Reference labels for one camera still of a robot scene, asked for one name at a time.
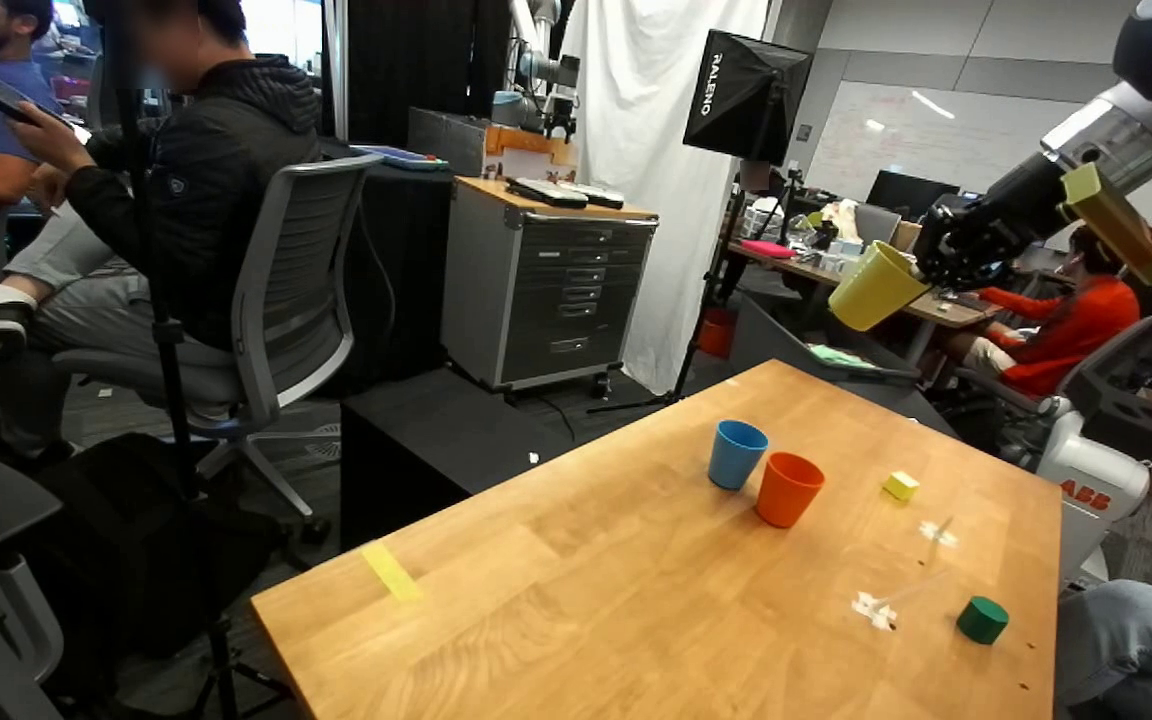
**orange cup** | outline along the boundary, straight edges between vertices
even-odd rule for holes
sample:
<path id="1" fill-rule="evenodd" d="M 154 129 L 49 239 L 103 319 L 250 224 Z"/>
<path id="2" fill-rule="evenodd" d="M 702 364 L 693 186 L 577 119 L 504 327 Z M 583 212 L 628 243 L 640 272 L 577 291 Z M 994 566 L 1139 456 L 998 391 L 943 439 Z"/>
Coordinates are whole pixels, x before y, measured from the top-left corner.
<path id="1" fill-rule="evenodd" d="M 763 467 L 763 486 L 752 510 L 774 529 L 794 529 L 815 501 L 824 471 L 794 453 L 774 453 Z"/>

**computer monitor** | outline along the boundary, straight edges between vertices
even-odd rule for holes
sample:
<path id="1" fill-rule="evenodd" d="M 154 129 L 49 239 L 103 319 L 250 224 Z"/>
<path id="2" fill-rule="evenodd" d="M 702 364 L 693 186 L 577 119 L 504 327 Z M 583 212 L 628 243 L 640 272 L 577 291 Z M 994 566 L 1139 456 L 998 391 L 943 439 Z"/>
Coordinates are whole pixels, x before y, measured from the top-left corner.
<path id="1" fill-rule="evenodd" d="M 930 179 L 930 176 L 904 176 L 904 170 L 876 170 L 869 186 L 869 203 L 879 203 L 904 221 L 930 214 L 936 195 L 960 192 L 957 184 Z"/>
<path id="2" fill-rule="evenodd" d="M 684 142 L 779 165 L 808 89 L 812 51 L 709 32 Z"/>

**blue cup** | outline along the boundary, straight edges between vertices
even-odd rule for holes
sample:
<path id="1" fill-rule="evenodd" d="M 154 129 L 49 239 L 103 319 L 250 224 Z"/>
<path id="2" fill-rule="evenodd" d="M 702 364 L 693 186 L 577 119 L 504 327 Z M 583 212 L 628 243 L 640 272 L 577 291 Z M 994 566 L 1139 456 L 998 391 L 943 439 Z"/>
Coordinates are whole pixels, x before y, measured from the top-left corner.
<path id="1" fill-rule="evenodd" d="M 709 481 L 724 492 L 741 492 L 763 453 L 770 453 L 770 437 L 761 428 L 741 422 L 741 418 L 722 418 L 714 437 Z"/>

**mesh chair back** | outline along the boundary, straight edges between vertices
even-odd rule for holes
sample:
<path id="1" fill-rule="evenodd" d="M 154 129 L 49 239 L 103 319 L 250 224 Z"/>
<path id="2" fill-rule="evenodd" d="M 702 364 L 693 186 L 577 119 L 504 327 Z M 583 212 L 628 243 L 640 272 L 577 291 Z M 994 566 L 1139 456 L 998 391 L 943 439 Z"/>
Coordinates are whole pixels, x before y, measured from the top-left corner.
<path id="1" fill-rule="evenodd" d="M 317 391 L 353 353 L 346 247 L 378 156 L 287 165 L 270 179 L 233 327 L 250 418 Z"/>

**gray cabinet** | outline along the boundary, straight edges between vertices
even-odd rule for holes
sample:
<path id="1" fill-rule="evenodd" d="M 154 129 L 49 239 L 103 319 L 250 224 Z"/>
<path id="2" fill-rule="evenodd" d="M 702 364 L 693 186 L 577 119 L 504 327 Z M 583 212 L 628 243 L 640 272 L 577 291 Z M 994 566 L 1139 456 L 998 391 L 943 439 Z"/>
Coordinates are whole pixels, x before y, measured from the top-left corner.
<path id="1" fill-rule="evenodd" d="M 550 209 L 458 179 L 444 347 L 490 389 L 535 389 L 621 364 L 653 212 Z"/>

